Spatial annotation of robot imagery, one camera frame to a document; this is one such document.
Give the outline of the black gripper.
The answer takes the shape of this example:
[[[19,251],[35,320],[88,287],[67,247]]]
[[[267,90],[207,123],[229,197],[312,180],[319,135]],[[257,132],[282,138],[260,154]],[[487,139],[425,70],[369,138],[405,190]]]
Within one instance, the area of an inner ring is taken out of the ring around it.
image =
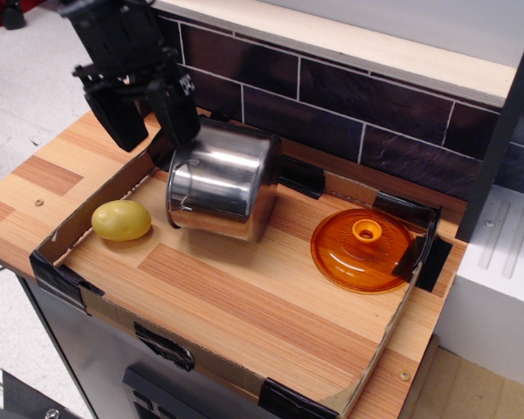
[[[101,79],[142,74],[147,98],[162,131],[175,148],[190,143],[200,130],[190,75],[177,64],[154,16],[151,1],[71,1],[59,14],[70,21],[92,63],[77,65],[73,76],[90,86]],[[132,151],[148,137],[133,99],[117,88],[96,86],[85,98],[97,121],[116,145]]]

